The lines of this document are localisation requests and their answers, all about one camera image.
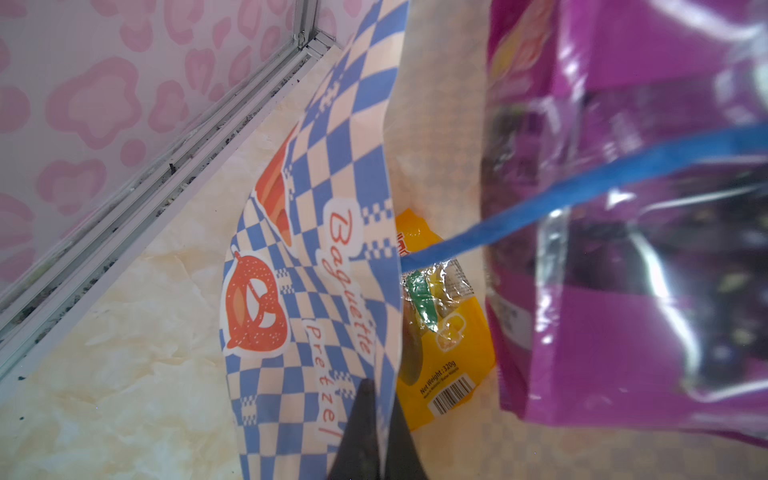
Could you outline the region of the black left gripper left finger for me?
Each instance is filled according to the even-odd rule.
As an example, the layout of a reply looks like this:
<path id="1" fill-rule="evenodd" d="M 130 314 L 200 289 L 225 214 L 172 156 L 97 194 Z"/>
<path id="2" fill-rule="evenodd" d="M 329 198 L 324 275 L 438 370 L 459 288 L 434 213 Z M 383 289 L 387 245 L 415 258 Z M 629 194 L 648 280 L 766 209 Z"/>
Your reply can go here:
<path id="1" fill-rule="evenodd" d="M 328 480 L 375 480 L 380 476 L 375 383 L 362 380 Z"/>

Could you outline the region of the blue checkered paper bag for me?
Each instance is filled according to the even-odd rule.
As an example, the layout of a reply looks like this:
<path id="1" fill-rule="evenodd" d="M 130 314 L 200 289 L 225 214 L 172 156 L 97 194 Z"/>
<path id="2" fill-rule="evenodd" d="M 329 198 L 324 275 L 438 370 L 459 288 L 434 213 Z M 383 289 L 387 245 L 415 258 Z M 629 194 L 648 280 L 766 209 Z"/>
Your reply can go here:
<path id="1" fill-rule="evenodd" d="M 403 75 L 403 46 L 418 29 L 406 1 L 375 2 L 256 182 L 226 257 L 220 342 L 247 479 L 327 479 L 362 380 L 375 383 L 380 476 L 397 397 L 404 274 L 457 259 L 491 335 L 485 250 L 538 216 L 606 190 L 605 178 L 667 170 L 652 153 L 619 160 L 495 214 L 481 215 L 488 90 L 477 94 L 480 219 L 450 239 L 411 211 L 396 213 L 384 133 L 392 96 L 420 85 Z"/>

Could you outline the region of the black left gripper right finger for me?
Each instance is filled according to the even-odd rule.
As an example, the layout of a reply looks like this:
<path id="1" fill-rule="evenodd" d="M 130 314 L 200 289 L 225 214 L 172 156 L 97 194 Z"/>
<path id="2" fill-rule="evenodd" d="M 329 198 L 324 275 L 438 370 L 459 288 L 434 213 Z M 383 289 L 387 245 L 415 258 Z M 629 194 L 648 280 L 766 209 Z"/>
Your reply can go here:
<path id="1" fill-rule="evenodd" d="M 427 480 L 416 446 L 408 428 L 405 415 L 398 399 L 393 406 L 387 456 L 385 480 Z"/>

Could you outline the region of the yellow gummy snack bag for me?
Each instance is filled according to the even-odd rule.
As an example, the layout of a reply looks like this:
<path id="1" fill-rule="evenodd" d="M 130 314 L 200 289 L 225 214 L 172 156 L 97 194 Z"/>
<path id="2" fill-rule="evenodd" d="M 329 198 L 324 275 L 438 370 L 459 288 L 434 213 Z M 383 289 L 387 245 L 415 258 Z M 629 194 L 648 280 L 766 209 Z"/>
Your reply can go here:
<path id="1" fill-rule="evenodd" d="M 404 274 L 397 397 L 414 431 L 470 399 L 496 359 L 483 308 L 453 258 Z"/>

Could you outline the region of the purple snack bag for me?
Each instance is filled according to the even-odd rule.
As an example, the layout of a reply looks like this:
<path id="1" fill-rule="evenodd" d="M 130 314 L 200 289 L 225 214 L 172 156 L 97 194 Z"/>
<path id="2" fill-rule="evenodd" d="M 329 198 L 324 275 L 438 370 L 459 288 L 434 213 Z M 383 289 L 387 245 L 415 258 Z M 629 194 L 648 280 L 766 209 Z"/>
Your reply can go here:
<path id="1" fill-rule="evenodd" d="M 652 153 L 485 250 L 500 405 L 767 443 L 767 5 L 495 1 L 481 215 Z"/>

